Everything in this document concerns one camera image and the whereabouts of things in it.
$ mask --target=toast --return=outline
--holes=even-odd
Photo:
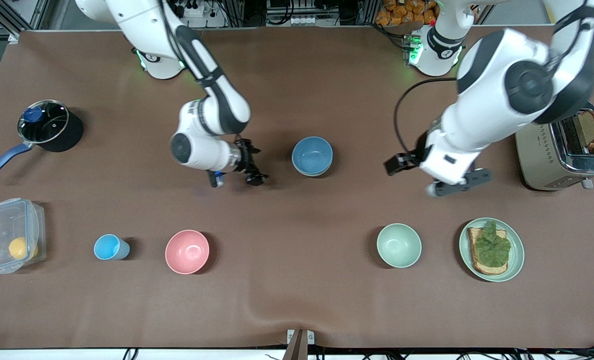
[[[479,262],[477,259],[477,253],[475,253],[475,243],[477,242],[477,238],[483,231],[482,228],[477,227],[469,227],[468,228],[468,238],[470,239],[470,255],[472,257],[473,267],[476,271],[479,271],[485,275],[500,275],[503,274],[508,269],[508,262],[503,264],[498,268],[491,268]],[[505,239],[505,230],[497,230],[496,234],[498,237]]]

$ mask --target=lemon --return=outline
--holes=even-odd
[[[10,251],[10,255],[12,255],[16,260],[25,258],[25,256],[28,254],[28,246],[25,243],[25,237],[21,236],[11,241],[10,246],[8,246],[8,251]],[[38,252],[39,247],[35,246],[30,258],[34,258]]]

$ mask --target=toaster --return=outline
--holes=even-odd
[[[592,189],[594,178],[594,106],[575,116],[515,134],[525,185],[533,190],[560,191],[576,183]]]

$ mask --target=table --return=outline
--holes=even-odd
[[[467,43],[491,30],[473,28]],[[46,261],[0,275],[0,348],[267,346],[293,328],[314,330],[327,347],[594,346],[594,190],[528,191],[512,138],[482,153],[495,180],[468,193],[431,199],[422,171],[386,176],[382,162],[400,151],[392,109],[423,77],[373,29],[203,39],[250,102],[244,135],[262,150],[264,186],[228,175],[211,189],[203,171],[173,161],[178,109],[203,92],[188,73],[148,76],[120,32],[24,32],[6,50],[0,155],[37,100],[63,101],[86,132],[72,150],[38,148],[0,171],[0,201],[41,203],[49,241]],[[412,92],[406,141],[454,100],[451,83]],[[309,135],[335,148],[324,178],[292,168],[292,146]],[[512,281],[482,282],[460,260],[461,228],[484,216],[521,235],[526,260]],[[422,238],[411,268],[377,257],[377,233],[390,223]],[[212,246],[199,275],[164,261],[167,240],[184,229]],[[95,258],[105,233],[130,241],[128,260]]]

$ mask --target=green plate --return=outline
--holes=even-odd
[[[494,221],[496,223],[496,227],[499,230],[505,230],[506,238],[508,241],[510,241],[508,269],[499,275],[485,275],[476,271],[473,267],[472,256],[470,255],[468,228],[483,228],[489,221]],[[459,236],[459,252],[461,253],[461,259],[463,259],[463,262],[473,274],[479,276],[483,280],[492,281],[494,283],[500,283],[514,278],[519,273],[519,271],[521,271],[521,267],[523,266],[523,244],[521,243],[521,239],[519,239],[519,235],[517,235],[517,232],[512,230],[512,228],[507,223],[495,218],[479,218],[469,222],[468,225],[463,228],[461,235]]]

